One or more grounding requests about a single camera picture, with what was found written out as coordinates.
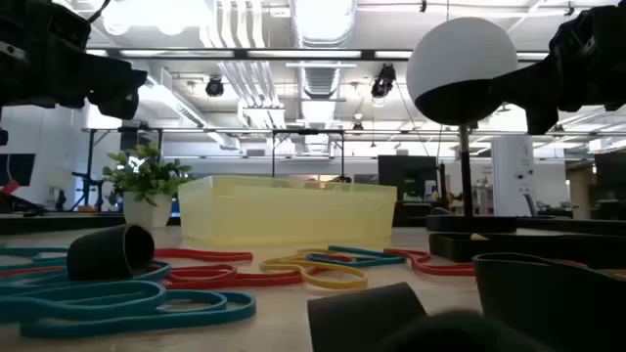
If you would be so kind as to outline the black foreground fixture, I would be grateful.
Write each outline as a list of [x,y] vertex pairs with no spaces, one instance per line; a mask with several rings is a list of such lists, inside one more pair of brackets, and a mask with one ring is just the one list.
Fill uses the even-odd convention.
[[472,263],[485,315],[558,352],[626,352],[626,278],[517,253]]

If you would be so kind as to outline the black aluminium table frame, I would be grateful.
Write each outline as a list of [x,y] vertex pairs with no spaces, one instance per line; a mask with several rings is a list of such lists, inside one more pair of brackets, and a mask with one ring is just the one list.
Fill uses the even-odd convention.
[[[124,217],[119,214],[95,215],[88,213],[86,216],[0,217],[0,236],[107,228],[124,223]],[[626,221],[518,217],[516,225],[521,229],[626,236]]]

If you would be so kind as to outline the yellow translucent plastic bin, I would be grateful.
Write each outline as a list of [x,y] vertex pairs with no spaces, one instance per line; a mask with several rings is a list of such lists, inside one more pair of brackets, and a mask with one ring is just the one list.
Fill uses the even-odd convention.
[[212,175],[178,199],[183,236],[214,246],[379,242],[392,234],[396,188]]

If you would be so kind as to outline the black ceiling spotlight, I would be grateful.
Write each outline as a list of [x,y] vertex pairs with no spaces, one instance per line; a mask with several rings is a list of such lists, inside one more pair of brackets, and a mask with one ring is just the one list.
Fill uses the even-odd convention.
[[224,85],[222,83],[222,77],[219,75],[212,75],[209,77],[208,83],[204,89],[206,95],[211,98],[221,97],[224,94]]
[[373,98],[385,98],[393,88],[396,81],[396,70],[393,64],[383,64],[378,75],[375,77],[371,95]]

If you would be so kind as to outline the black metal frame stand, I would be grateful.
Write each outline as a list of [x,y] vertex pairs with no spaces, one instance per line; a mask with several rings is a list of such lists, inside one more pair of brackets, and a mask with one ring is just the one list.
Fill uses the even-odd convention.
[[[119,134],[133,132],[137,135],[141,133],[155,132],[157,133],[157,145],[160,149],[162,148],[164,137],[163,128],[149,127],[146,124],[140,124],[139,126],[121,126],[117,128],[82,128],[81,131],[88,134],[86,171],[83,173],[77,171],[71,172],[72,176],[82,180],[82,188],[80,189],[82,195],[72,206],[70,209],[71,211],[86,211],[94,209],[96,212],[100,212],[102,210],[102,205],[104,204],[102,186],[104,185],[104,182],[93,179],[94,151],[96,145],[111,134],[111,132]],[[90,195],[92,189],[97,191],[97,198],[94,207],[90,205]]]

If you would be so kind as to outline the yellow rubber band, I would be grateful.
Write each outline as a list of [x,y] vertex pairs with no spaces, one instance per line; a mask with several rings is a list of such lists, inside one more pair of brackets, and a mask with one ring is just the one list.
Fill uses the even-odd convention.
[[[352,289],[366,287],[368,278],[365,273],[359,269],[351,268],[345,265],[329,264],[323,262],[314,262],[306,260],[304,257],[295,257],[291,259],[275,258],[268,259],[259,264],[259,268],[263,271],[297,271],[302,279],[310,285],[328,288],[328,289]],[[322,279],[310,274],[307,269],[327,269],[330,271],[340,272],[354,277],[350,281],[333,281]]]

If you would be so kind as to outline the white pillar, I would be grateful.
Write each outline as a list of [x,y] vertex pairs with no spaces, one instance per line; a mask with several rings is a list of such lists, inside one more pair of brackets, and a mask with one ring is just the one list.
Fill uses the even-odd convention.
[[494,214],[530,216],[534,196],[534,159],[529,136],[494,137],[491,146]]

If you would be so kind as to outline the teal rubber band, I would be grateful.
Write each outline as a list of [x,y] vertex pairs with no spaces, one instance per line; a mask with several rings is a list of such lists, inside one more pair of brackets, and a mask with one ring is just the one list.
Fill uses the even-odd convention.
[[131,281],[158,282],[171,272],[171,265],[165,262],[153,261],[145,270],[133,274],[129,278],[71,281],[67,270],[60,266],[14,266],[0,271],[5,277],[0,277],[0,295],[26,293],[51,288],[85,286],[91,284],[125,283]]
[[0,256],[41,258],[43,253],[67,253],[67,247],[14,247],[0,246]]
[[[355,262],[338,262],[321,259],[319,254],[334,254],[350,256],[356,259]],[[308,261],[341,265],[351,268],[363,269],[370,267],[378,267],[384,265],[404,264],[406,259],[399,256],[384,254],[380,251],[373,251],[357,247],[347,247],[338,245],[329,245],[326,250],[315,250],[307,253],[305,258]]]
[[57,286],[0,295],[0,324],[36,321],[100,320],[153,311],[165,301],[165,288],[153,282],[129,281]]
[[245,293],[165,288],[164,303],[148,313],[88,321],[44,318],[8,324],[18,324],[25,337],[79,338],[216,326],[246,320],[255,313],[256,300]]

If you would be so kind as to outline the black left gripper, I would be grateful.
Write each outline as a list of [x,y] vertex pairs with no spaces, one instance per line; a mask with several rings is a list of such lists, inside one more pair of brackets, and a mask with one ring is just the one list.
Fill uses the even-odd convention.
[[98,110],[133,119],[148,73],[126,61],[87,56],[92,22],[53,0],[0,0],[0,109],[80,109],[96,104],[97,94],[123,94]]

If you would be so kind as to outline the green plant in white pot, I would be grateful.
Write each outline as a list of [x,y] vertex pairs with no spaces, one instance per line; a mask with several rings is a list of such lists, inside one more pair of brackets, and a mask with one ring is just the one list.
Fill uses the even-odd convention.
[[114,194],[123,200],[125,221],[148,229],[165,227],[179,187],[194,180],[190,176],[192,167],[177,158],[165,161],[158,142],[108,157],[115,167],[105,166],[103,178],[112,183]]

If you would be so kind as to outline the black monitor screen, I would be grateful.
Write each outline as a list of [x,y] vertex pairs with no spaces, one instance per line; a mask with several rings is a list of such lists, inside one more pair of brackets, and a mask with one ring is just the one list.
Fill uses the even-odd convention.
[[31,182],[35,154],[0,154],[0,186],[17,181],[21,187]]
[[394,186],[398,201],[403,201],[406,194],[423,197],[427,181],[437,184],[437,173],[434,156],[378,156],[379,184]]

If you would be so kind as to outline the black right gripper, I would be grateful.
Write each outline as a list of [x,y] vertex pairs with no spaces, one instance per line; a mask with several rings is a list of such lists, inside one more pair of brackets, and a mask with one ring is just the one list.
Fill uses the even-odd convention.
[[493,78],[488,90],[494,100],[529,106],[529,135],[544,135],[559,121],[556,106],[540,103],[557,102],[563,111],[626,106],[626,4],[582,11],[559,26],[549,48],[543,61]]

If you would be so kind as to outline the white globe table lamp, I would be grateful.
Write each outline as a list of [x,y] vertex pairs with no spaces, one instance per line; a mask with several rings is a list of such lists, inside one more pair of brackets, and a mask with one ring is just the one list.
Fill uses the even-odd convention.
[[417,110],[440,125],[459,127],[463,191],[461,215],[429,215],[434,233],[506,234],[513,217],[476,215],[470,178],[470,126],[502,102],[490,95],[492,80],[517,68],[516,49],[498,25],[481,18],[458,18],[430,30],[407,64],[406,84]]

